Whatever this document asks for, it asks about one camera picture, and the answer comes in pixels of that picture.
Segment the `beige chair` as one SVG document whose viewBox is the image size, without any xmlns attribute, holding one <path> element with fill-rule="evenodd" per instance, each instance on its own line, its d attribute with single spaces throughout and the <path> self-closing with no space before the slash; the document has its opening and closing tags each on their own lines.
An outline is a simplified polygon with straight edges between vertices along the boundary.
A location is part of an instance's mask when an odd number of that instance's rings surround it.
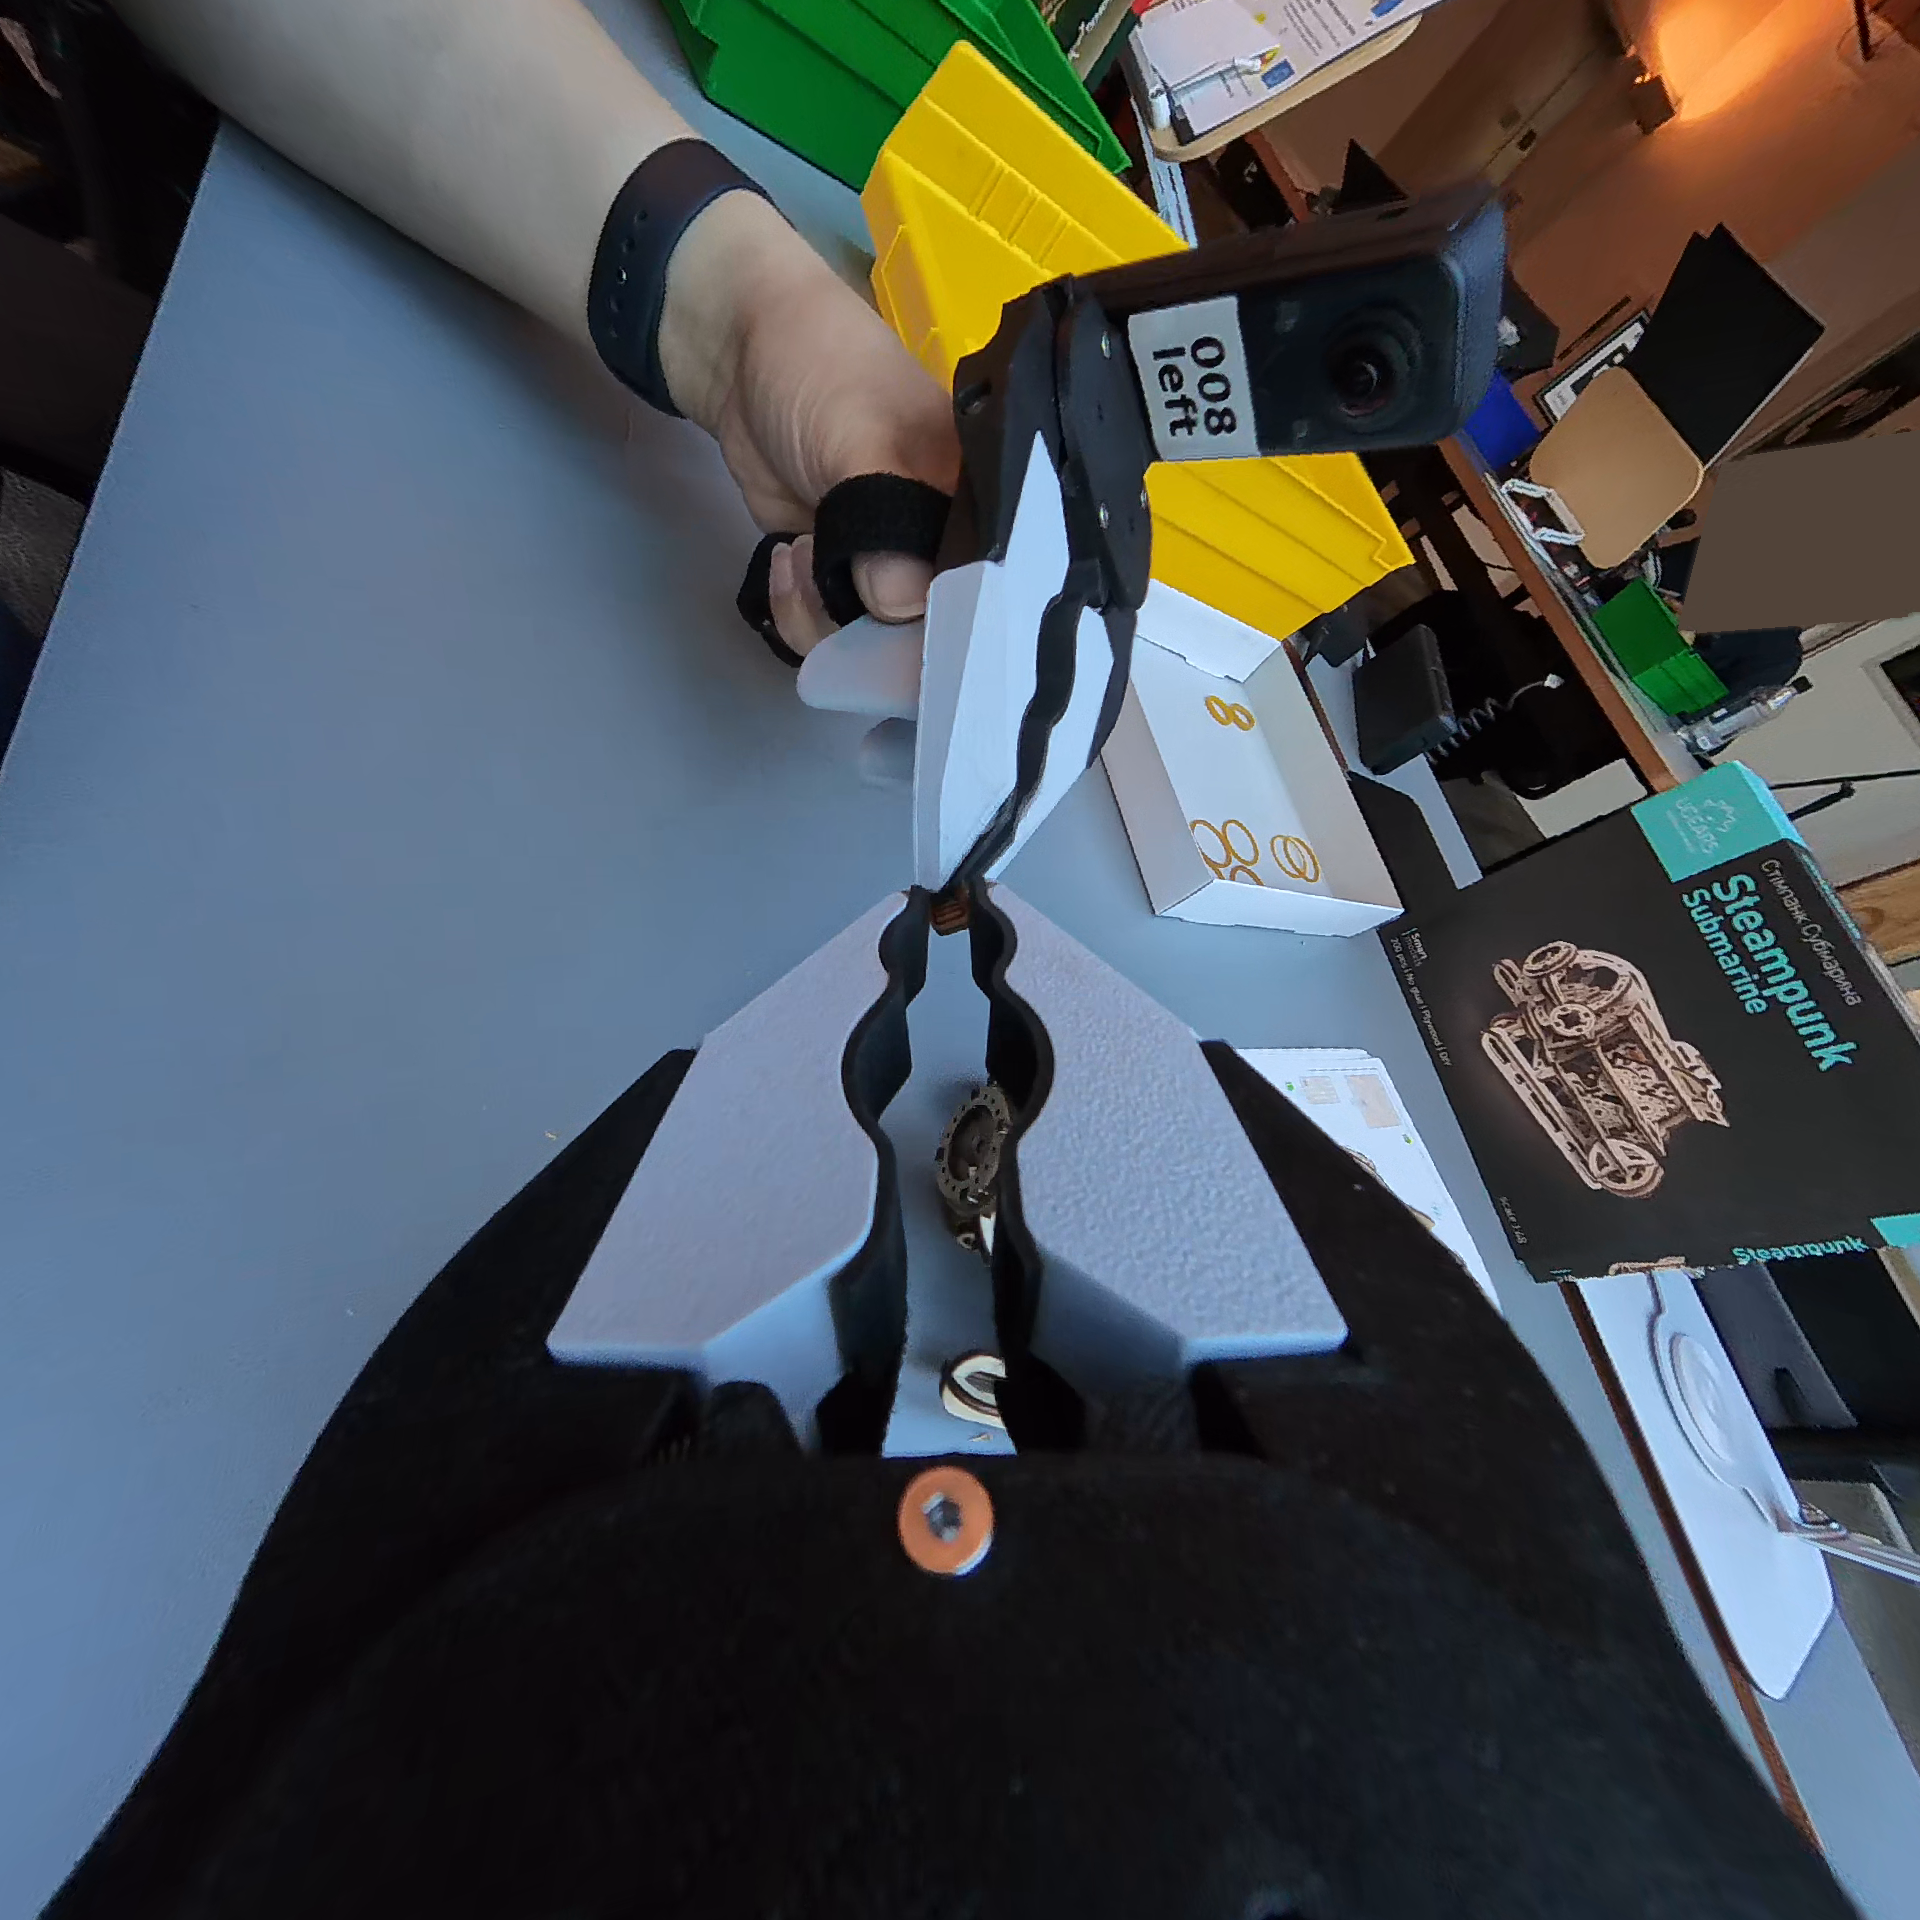
<svg viewBox="0 0 1920 1920">
<path fill-rule="evenodd" d="M 1609 368 L 1532 450 L 1526 483 L 1552 496 L 1534 538 L 1577 546 L 1597 569 L 1627 564 L 1688 509 L 1707 471 L 1635 374 Z"/>
</svg>

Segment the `blue plastic bin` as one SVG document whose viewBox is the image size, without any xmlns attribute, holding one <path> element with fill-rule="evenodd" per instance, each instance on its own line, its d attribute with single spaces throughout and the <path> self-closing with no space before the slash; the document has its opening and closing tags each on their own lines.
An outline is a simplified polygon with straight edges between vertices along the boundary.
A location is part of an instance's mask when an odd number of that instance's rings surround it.
<svg viewBox="0 0 1920 1920">
<path fill-rule="evenodd" d="M 1473 444 L 1485 469 L 1509 472 L 1531 459 L 1546 430 L 1507 374 L 1497 371 L 1458 438 Z"/>
</svg>

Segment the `white cardboard box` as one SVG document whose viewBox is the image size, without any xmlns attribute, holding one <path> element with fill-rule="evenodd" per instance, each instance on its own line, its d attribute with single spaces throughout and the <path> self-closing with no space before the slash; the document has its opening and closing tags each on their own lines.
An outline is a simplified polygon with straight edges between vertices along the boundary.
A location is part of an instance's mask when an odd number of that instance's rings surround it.
<svg viewBox="0 0 1920 1920">
<path fill-rule="evenodd" d="M 1146 588 L 1102 766 L 1159 919 L 1357 939 L 1402 912 L 1346 761 L 1290 652 L 1201 598 L 1163 583 Z M 1263 837 L 1311 840 L 1320 881 L 1214 878 L 1188 821 L 1226 814 Z"/>
</svg>

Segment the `black model kit box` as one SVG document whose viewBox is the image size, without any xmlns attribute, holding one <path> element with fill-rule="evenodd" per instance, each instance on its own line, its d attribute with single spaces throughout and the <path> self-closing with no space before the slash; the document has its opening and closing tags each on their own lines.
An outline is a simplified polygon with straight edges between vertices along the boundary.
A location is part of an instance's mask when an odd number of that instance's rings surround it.
<svg viewBox="0 0 1920 1920">
<path fill-rule="evenodd" d="M 1916 1012 L 1745 764 L 1380 941 L 1537 1282 L 1916 1249 Z"/>
</svg>

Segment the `small green plastic bin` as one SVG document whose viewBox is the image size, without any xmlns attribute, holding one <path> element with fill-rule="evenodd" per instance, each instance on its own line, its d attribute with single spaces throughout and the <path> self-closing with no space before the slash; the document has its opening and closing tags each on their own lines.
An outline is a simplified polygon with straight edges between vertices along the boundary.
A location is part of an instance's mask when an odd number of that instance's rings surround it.
<svg viewBox="0 0 1920 1920">
<path fill-rule="evenodd" d="M 1597 636 L 1642 696 L 1676 722 L 1694 721 L 1726 701 L 1728 686 L 1682 636 L 1668 603 L 1635 578 L 1595 610 Z"/>
</svg>

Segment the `person's left hand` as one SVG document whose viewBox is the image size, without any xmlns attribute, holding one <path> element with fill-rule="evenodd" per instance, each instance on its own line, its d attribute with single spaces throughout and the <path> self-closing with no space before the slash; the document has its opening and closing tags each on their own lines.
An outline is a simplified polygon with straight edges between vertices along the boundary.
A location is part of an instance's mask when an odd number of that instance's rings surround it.
<svg viewBox="0 0 1920 1920">
<path fill-rule="evenodd" d="M 775 205 L 741 191 L 671 255 L 656 349 L 673 405 L 719 444 L 759 529 L 792 535 L 770 557 L 770 612 L 804 657 L 838 627 L 812 576 L 820 502 L 875 472 L 953 495 L 951 397 Z"/>
</svg>

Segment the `stacked yellow plastic bins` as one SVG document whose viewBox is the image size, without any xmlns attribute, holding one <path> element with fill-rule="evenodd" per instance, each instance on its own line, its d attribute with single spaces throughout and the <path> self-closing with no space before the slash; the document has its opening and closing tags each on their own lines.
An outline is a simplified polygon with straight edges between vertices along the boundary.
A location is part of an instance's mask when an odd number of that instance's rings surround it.
<svg viewBox="0 0 1920 1920">
<path fill-rule="evenodd" d="M 1033 288 L 1186 247 L 966 41 L 861 201 L 876 309 L 942 389 Z M 1277 641 L 1415 562 L 1355 455 L 1155 464 L 1146 490 L 1155 583 Z"/>
</svg>

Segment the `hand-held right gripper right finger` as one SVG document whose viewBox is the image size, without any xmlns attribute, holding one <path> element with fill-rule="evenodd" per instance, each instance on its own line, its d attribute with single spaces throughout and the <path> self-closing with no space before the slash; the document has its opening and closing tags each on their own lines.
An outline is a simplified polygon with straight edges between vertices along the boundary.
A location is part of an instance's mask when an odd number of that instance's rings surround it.
<svg viewBox="0 0 1920 1920">
<path fill-rule="evenodd" d="M 1213 1053 L 1005 884 L 973 890 L 998 1415 L 1021 1455 L 1195 1423 L 1221 1364 L 1322 1358 L 1349 1323 Z"/>
</svg>

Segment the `dark blue wristband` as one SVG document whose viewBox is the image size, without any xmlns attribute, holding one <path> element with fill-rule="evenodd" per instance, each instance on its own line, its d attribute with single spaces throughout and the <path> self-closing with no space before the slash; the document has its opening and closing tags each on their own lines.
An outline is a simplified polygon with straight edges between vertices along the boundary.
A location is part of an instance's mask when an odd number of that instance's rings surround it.
<svg viewBox="0 0 1920 1920">
<path fill-rule="evenodd" d="M 655 148 L 619 189 L 588 268 L 588 344 L 603 366 L 663 416 L 715 424 L 738 359 L 733 306 L 784 219 L 708 140 Z"/>
</svg>

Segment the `white plastic sheet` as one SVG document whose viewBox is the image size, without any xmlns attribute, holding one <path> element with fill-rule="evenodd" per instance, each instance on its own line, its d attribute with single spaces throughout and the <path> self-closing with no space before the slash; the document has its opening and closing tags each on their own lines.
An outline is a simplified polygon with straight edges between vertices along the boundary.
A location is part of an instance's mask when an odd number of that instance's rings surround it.
<svg viewBox="0 0 1920 1920">
<path fill-rule="evenodd" d="M 1799 1499 L 1690 1279 L 1578 1281 L 1718 1621 L 1753 1687 L 1783 1701 L 1835 1614 L 1824 1554 L 1783 1532 Z"/>
</svg>

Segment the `clipboard with papers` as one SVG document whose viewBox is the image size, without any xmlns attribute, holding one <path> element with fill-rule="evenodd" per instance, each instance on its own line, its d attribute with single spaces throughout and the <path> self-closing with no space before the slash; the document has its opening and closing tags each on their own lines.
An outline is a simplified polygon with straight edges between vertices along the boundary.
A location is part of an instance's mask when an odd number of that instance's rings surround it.
<svg viewBox="0 0 1920 1920">
<path fill-rule="evenodd" d="M 1120 66 L 1146 140 L 1210 159 L 1404 46 L 1435 2 L 1161 2 L 1136 8 Z"/>
</svg>

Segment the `wooden submarine model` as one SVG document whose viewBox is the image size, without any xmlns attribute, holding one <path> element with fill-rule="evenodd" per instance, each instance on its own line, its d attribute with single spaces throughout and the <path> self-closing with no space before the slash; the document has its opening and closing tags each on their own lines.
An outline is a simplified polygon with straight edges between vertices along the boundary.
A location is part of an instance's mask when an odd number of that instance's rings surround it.
<svg viewBox="0 0 1920 1920">
<path fill-rule="evenodd" d="M 1001 1163 L 1012 1126 L 1012 1105 L 988 1081 L 968 1093 L 934 1149 L 934 1188 L 949 1236 L 988 1271 L 996 1259 Z M 939 1374 L 940 1404 L 959 1423 L 1007 1437 L 998 1404 L 1005 1380 L 1005 1360 L 992 1351 L 949 1357 Z"/>
</svg>

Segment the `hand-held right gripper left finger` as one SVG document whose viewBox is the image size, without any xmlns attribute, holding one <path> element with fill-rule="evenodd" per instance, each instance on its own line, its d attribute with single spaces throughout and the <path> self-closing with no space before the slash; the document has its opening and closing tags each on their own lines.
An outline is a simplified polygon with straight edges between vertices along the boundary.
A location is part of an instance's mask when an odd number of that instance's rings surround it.
<svg viewBox="0 0 1920 1920">
<path fill-rule="evenodd" d="M 547 1336 L 571 1367 L 764 1387 L 797 1437 L 883 1452 L 906 1340 L 901 1167 L 921 893 L 876 909 L 693 1053 Z"/>
</svg>

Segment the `black power adapter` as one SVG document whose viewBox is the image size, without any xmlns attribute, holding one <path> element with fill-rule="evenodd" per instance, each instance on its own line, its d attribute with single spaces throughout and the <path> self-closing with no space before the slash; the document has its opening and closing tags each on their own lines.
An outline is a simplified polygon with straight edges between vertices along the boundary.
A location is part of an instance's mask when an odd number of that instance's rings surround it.
<svg viewBox="0 0 1920 1920">
<path fill-rule="evenodd" d="M 1357 664 L 1357 754 L 1373 776 L 1451 754 L 1461 722 L 1435 630 L 1415 625 Z"/>
</svg>

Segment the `person's left forearm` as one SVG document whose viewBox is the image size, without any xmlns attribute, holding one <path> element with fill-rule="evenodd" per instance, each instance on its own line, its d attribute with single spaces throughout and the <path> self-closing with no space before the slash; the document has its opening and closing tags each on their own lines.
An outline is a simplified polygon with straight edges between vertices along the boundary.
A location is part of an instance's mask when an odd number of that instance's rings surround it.
<svg viewBox="0 0 1920 1920">
<path fill-rule="evenodd" d="M 575 2 L 123 2 L 222 117 L 581 346 L 620 189 L 684 119 Z"/>
</svg>

